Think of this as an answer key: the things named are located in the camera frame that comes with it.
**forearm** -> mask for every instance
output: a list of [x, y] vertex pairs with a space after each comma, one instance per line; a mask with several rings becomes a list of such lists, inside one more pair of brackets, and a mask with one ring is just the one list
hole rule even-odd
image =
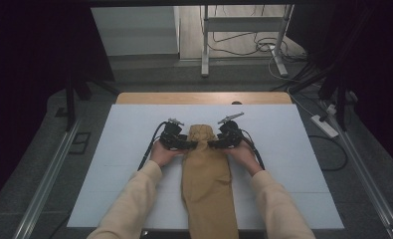
[[155, 186], [162, 176], [159, 166], [148, 161], [130, 179], [89, 239], [139, 238], [156, 197]]
[[253, 177], [256, 173], [262, 171], [263, 169], [261, 166], [258, 164], [257, 161], [253, 160], [248, 160], [244, 163], [244, 166], [246, 170], [249, 172], [249, 174]]
[[292, 197], [267, 171], [252, 179], [257, 205], [266, 223], [268, 238], [314, 238]]

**gray floor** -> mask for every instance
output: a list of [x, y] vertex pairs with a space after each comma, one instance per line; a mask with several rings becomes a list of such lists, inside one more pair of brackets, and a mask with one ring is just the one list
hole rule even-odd
[[[209, 78], [200, 77], [200, 63], [179, 62], [176, 59], [127, 59], [111, 58], [115, 83], [122, 92], [266, 92], [283, 83], [271, 76], [266, 60], [216, 61], [211, 64]], [[287, 64], [294, 75], [303, 63]], [[78, 109], [84, 112], [79, 132], [90, 132], [90, 143], [84, 154], [68, 154], [43, 209], [31, 238], [86, 238], [92, 229], [66, 228], [62, 224], [74, 207], [89, 165], [96, 150], [98, 139], [115, 96], [90, 84], [93, 97], [88, 102], [77, 100]], [[300, 103], [314, 114], [321, 109], [316, 102], [317, 87], [309, 87], [303, 93], [308, 100], [295, 95]], [[65, 118], [55, 118], [59, 108], [64, 108], [64, 92], [54, 94], [48, 100], [48, 112], [33, 142], [19, 166], [0, 192], [0, 238], [12, 238], [48, 163], [57, 150], [64, 129]], [[350, 109], [346, 115], [348, 131], [367, 167], [376, 179], [393, 208], [393, 160], [371, 135]], [[308, 134], [323, 135], [309, 120], [309, 114], [299, 108]], [[320, 139], [311, 140], [319, 164], [333, 166], [341, 162], [343, 154], [335, 145]], [[374, 210], [351, 163], [336, 172], [325, 172], [325, 179], [341, 216], [344, 230], [317, 230], [317, 238], [389, 238], [378, 214]], [[188, 238], [187, 233], [149, 233], [146, 238]], [[263, 233], [242, 232], [241, 238], [263, 238]]]

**metal stand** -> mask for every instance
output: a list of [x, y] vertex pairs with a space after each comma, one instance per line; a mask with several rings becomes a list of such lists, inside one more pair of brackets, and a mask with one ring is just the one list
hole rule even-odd
[[205, 5], [203, 25], [202, 49], [202, 77], [209, 76], [209, 47], [208, 33], [210, 32], [278, 32], [277, 41], [271, 48], [274, 60], [281, 77], [288, 77], [289, 73], [281, 57], [281, 43], [286, 34], [293, 5], [286, 7], [284, 17], [208, 17], [208, 5]]
[[277, 42], [274, 46], [270, 46], [271, 53], [273, 54], [274, 61], [276, 62], [278, 71], [280, 72], [281, 77], [288, 77], [289, 73], [287, 72], [286, 66], [284, 66], [283, 58], [280, 52], [281, 43], [283, 42], [284, 35], [286, 34], [287, 25], [289, 24], [290, 14], [292, 13], [293, 5], [288, 5], [286, 7], [286, 12], [284, 13], [283, 22], [280, 26], [280, 31], [278, 32]]

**table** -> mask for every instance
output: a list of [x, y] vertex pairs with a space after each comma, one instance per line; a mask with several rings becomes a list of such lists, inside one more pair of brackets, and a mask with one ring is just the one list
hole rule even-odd
[[[243, 104], [231, 106], [232, 102]], [[98, 225], [136, 171], [139, 158], [161, 121], [168, 118], [184, 121], [183, 133], [192, 124], [205, 123], [217, 133], [216, 124], [220, 120], [217, 118], [239, 112], [245, 115], [236, 122], [252, 135], [265, 157], [267, 169], [295, 199], [310, 227], [343, 228], [298, 111], [286, 93], [121, 94], [110, 109], [68, 227]], [[239, 229], [265, 230], [250, 187], [250, 175], [232, 159], [230, 169]], [[163, 172], [163, 180], [157, 185], [157, 200], [144, 228], [186, 230], [180, 158], [165, 166]]]

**white wall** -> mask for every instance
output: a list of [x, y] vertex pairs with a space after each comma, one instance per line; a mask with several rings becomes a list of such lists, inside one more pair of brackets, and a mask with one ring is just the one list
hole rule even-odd
[[108, 56], [177, 54], [177, 7], [93, 8]]

